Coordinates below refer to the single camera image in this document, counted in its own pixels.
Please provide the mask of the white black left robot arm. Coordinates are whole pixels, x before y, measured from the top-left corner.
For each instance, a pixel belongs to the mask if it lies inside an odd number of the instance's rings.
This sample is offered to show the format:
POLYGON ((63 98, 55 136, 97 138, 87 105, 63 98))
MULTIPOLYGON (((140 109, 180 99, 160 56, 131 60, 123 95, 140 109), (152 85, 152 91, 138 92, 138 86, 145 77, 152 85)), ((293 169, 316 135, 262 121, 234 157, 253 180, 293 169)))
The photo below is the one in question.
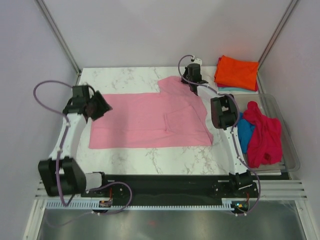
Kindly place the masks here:
POLYGON ((38 172, 50 197, 83 194, 91 190, 99 197, 106 196, 110 185, 101 171, 84 173, 76 161, 81 135, 88 120, 98 120, 112 110, 103 95, 76 96, 67 102, 61 112, 63 121, 57 143, 48 159, 38 163, 38 172))

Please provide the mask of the pink t shirt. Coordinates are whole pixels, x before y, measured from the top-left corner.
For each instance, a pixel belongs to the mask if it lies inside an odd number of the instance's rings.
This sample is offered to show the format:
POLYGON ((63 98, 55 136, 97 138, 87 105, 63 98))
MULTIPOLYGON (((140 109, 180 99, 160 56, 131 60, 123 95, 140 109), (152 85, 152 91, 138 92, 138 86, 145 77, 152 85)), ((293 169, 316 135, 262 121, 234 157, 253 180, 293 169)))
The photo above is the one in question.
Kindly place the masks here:
POLYGON ((90 149, 211 146, 207 110, 178 76, 158 81, 159 92, 103 97, 112 110, 91 124, 90 149))

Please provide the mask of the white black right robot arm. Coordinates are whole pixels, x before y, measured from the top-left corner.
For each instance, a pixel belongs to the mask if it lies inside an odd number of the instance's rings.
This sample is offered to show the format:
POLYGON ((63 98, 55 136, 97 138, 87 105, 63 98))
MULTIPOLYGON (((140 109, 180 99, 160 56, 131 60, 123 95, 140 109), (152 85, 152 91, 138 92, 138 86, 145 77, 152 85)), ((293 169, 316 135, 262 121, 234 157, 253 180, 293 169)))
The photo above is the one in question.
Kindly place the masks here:
POLYGON ((241 152, 237 136, 237 123, 239 121, 239 108, 230 94, 217 92, 209 83, 202 79, 200 73, 185 69, 181 81, 188 84, 190 90, 202 100, 210 103, 210 119, 212 125, 218 130, 222 143, 227 150, 229 166, 229 191, 235 197, 249 196, 250 192, 257 192, 252 172, 248 169, 241 152))

